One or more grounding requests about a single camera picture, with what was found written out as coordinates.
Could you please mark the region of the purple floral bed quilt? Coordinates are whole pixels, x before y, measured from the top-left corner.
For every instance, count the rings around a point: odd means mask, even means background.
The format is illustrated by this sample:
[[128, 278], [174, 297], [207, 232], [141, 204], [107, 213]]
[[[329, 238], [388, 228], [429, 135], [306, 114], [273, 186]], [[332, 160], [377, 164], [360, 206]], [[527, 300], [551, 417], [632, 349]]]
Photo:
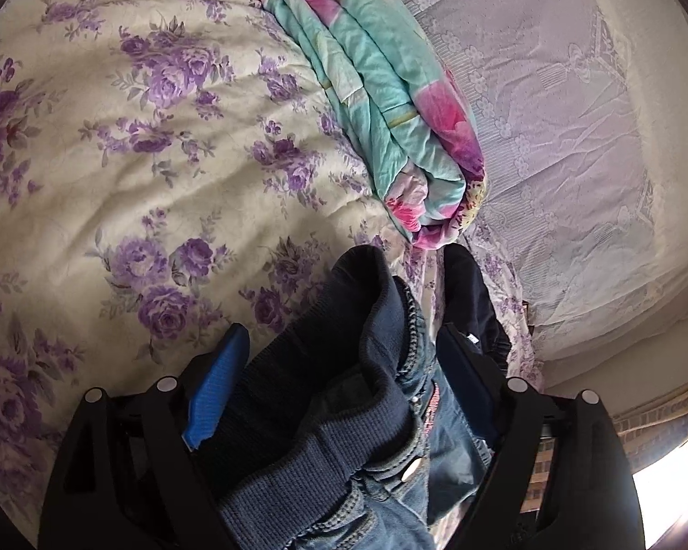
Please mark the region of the purple floral bed quilt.
[[0, 515], [18, 540], [37, 541], [85, 390], [143, 390], [233, 323], [261, 350], [360, 243], [436, 328], [440, 254], [393, 225], [258, 0], [6, 0]]

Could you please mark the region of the white lace headboard cover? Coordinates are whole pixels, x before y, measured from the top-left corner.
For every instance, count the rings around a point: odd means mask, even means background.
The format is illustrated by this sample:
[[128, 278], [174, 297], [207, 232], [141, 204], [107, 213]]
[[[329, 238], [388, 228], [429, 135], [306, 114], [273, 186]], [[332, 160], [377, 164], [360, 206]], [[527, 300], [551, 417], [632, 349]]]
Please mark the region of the white lace headboard cover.
[[471, 102], [483, 220], [545, 359], [688, 311], [688, 23], [676, 0], [402, 0]]

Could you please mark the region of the blue denim kids jeans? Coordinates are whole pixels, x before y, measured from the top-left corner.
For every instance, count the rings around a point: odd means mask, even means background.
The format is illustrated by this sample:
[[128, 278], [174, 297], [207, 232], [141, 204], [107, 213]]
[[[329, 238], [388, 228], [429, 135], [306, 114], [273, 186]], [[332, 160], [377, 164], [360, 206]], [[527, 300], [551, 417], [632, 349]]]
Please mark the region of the blue denim kids jeans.
[[248, 366], [211, 461], [243, 549], [429, 549], [488, 453], [409, 287], [377, 247], [356, 246]]

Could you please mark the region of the folded dark navy pants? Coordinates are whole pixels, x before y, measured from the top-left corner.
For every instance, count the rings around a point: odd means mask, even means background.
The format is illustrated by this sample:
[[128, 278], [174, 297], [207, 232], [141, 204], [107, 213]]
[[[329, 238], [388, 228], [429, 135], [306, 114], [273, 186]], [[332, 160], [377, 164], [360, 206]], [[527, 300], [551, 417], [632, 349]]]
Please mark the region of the folded dark navy pants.
[[480, 267], [466, 247], [451, 243], [444, 248], [445, 324], [452, 324], [471, 348], [508, 371], [510, 338], [497, 318]]

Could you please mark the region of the folded floral teal pink quilt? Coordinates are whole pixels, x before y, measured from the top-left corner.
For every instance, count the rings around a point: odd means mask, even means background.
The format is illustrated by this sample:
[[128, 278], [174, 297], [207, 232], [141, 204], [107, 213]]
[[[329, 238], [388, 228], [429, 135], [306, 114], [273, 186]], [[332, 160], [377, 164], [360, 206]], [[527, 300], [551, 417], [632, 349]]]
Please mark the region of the folded floral teal pink quilt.
[[401, 0], [260, 0], [308, 58], [395, 225], [455, 242], [486, 195], [472, 115]]

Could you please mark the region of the beige checked curtain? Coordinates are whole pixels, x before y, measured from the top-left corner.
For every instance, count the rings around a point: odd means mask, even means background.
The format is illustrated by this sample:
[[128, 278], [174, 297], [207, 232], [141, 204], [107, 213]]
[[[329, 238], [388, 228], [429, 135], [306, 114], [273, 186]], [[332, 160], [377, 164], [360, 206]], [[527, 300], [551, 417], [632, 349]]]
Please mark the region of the beige checked curtain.
[[688, 384], [613, 417], [636, 474], [688, 441]]

